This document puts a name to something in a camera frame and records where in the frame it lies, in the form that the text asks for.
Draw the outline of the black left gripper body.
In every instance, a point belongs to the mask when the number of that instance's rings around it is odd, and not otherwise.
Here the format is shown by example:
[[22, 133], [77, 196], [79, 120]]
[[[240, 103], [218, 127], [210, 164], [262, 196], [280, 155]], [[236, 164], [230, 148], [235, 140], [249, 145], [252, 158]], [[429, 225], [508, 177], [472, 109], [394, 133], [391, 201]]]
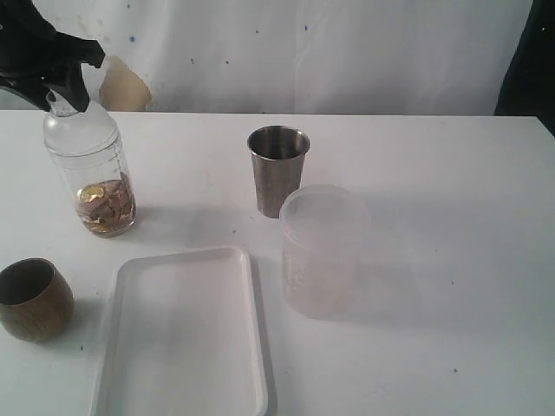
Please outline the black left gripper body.
[[54, 62], [57, 30], [32, 1], [1, 2], [1, 82], [36, 78], [56, 80]]

